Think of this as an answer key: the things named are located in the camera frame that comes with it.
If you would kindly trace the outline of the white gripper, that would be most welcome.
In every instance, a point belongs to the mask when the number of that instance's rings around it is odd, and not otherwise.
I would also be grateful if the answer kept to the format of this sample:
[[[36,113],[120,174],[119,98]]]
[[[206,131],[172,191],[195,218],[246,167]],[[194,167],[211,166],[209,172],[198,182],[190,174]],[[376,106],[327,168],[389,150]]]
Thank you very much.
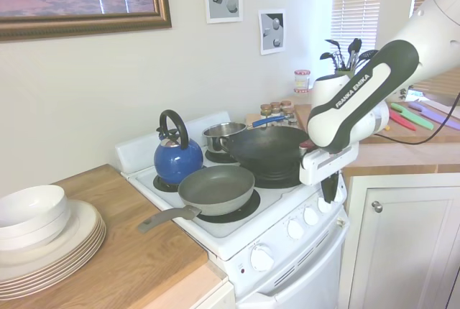
[[[321,182],[323,198],[326,203],[331,203],[338,195],[340,178],[338,171],[352,163],[357,158],[358,153],[358,142],[336,154],[330,154],[322,149],[309,152],[301,159],[299,180],[302,184]]]

